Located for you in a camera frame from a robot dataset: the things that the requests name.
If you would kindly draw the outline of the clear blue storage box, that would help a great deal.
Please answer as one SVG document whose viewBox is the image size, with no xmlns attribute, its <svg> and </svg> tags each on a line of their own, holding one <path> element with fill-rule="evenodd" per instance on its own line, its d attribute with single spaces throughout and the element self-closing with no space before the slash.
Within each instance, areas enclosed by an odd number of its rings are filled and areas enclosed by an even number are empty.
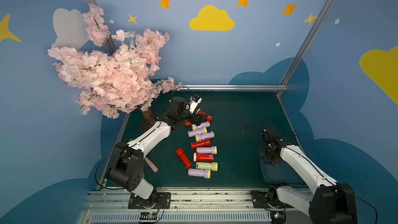
<svg viewBox="0 0 398 224">
<path fill-rule="evenodd" d="M 285 183 L 292 187 L 306 186 L 296 171 L 285 161 L 275 167 L 260 158 L 260 171 L 262 179 L 268 184 Z"/>
</svg>

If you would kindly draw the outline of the large red flashlight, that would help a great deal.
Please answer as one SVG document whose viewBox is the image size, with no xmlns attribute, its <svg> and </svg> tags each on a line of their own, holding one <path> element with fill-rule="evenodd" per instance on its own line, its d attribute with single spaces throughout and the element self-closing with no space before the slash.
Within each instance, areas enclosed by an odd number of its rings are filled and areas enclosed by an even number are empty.
<svg viewBox="0 0 398 224">
<path fill-rule="evenodd" d="M 178 148 L 175 151 L 176 155 L 180 158 L 180 160 L 183 162 L 184 166 L 186 169 L 190 169 L 192 167 L 192 163 L 185 154 L 184 150 L 182 148 Z"/>
</svg>

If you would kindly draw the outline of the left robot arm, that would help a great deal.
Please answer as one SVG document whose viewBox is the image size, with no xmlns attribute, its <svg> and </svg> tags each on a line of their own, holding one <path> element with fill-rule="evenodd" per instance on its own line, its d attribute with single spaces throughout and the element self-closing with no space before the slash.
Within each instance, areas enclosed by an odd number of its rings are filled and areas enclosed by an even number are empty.
<svg viewBox="0 0 398 224">
<path fill-rule="evenodd" d="M 132 194 L 148 200 L 154 192 L 144 179 L 144 159 L 162 140 L 169 137 L 186 121 L 199 125 L 206 120 L 198 105 L 202 98 L 194 94 L 190 99 L 175 96 L 165 114 L 155 117 L 155 123 L 144 134 L 124 144 L 114 146 L 105 171 L 105 178 Z"/>
</svg>

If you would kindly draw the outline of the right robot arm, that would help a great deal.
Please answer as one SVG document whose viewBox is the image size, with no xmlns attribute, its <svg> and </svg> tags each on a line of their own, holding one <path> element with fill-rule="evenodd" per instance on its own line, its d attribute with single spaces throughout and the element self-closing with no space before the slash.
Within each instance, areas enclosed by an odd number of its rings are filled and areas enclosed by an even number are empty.
<svg viewBox="0 0 398 224">
<path fill-rule="evenodd" d="M 277 167 L 286 162 L 303 180 L 311 193 L 306 195 L 286 183 L 271 185 L 266 193 L 270 207 L 283 209 L 287 205 L 307 215 L 314 224 L 356 224 L 358 222 L 354 191 L 340 184 L 316 166 L 290 139 L 272 135 L 264 129 L 261 136 L 265 147 L 260 156 Z"/>
</svg>

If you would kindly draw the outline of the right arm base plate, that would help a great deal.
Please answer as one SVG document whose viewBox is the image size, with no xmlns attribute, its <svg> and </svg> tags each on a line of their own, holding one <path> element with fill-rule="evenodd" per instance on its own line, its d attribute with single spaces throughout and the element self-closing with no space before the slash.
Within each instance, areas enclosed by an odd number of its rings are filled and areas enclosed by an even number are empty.
<svg viewBox="0 0 398 224">
<path fill-rule="evenodd" d="M 271 188 L 269 191 L 251 191 L 252 203 L 254 208 L 263 209 L 284 209 L 285 207 L 291 207 L 286 203 L 282 203 L 278 196 L 276 189 Z"/>
</svg>

